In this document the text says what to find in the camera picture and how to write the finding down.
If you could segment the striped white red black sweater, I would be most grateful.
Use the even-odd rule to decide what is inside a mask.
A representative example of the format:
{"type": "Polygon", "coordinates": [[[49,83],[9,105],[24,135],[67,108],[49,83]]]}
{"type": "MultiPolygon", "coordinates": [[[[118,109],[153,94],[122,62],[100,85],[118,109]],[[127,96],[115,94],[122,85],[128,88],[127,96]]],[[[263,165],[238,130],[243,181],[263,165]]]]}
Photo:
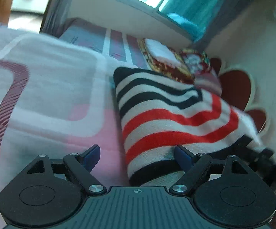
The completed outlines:
{"type": "Polygon", "coordinates": [[[265,148],[252,118],[213,93],[136,68],[119,67],[113,79],[132,186],[170,187],[182,177],[177,145],[217,159],[244,135],[253,150],[265,148]]]}

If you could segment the pink white patterned bedsheet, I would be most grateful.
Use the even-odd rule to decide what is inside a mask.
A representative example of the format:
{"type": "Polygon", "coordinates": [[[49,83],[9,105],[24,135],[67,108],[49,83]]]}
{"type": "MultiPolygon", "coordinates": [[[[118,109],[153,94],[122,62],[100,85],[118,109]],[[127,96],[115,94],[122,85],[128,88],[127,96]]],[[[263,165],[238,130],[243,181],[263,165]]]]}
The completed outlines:
{"type": "Polygon", "coordinates": [[[101,158],[92,174],[107,187],[128,185],[113,81],[114,70],[128,66],[0,25],[0,192],[38,155],[60,159],[94,144],[101,158]]]}

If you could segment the red scalloped headboard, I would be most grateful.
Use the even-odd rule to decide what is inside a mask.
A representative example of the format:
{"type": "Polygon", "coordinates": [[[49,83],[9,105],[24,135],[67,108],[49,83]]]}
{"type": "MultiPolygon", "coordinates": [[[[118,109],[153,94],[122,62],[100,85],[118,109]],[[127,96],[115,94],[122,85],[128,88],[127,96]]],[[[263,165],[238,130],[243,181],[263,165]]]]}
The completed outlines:
{"type": "Polygon", "coordinates": [[[212,57],[210,62],[222,86],[221,97],[230,105],[250,115],[259,136],[264,136],[271,120],[266,109],[254,102],[256,84],[251,74],[240,66],[227,68],[225,62],[218,57],[212,57]]]}

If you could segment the folded colourful blanket stack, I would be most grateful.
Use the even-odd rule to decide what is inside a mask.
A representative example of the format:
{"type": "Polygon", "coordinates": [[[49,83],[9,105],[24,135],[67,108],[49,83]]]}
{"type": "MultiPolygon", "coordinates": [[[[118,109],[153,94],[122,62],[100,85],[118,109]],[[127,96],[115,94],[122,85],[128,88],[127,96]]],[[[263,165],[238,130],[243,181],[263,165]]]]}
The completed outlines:
{"type": "Polygon", "coordinates": [[[222,86],[218,78],[222,61],[205,52],[184,48],[180,52],[153,39],[139,39],[139,48],[148,67],[180,83],[193,84],[218,96],[222,86]]]}

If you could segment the purple striped mattress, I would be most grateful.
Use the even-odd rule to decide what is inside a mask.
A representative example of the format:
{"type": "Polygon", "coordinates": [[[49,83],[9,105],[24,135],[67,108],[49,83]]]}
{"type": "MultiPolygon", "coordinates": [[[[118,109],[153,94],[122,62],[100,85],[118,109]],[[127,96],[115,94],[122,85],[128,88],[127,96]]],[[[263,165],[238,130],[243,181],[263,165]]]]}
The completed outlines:
{"type": "Polygon", "coordinates": [[[61,40],[108,55],[118,61],[148,69],[147,61],[134,36],[98,26],[81,18],[67,19],[60,31],[61,40]]]}

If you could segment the grey curtain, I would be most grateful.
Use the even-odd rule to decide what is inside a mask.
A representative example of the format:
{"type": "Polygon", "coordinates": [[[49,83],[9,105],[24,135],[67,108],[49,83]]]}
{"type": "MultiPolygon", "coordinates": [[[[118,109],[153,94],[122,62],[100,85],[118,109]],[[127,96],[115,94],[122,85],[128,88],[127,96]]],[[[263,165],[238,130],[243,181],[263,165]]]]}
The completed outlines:
{"type": "Polygon", "coordinates": [[[42,19],[40,33],[45,33],[51,36],[56,35],[58,26],[60,25],[63,16],[63,0],[49,0],[42,19]]]}

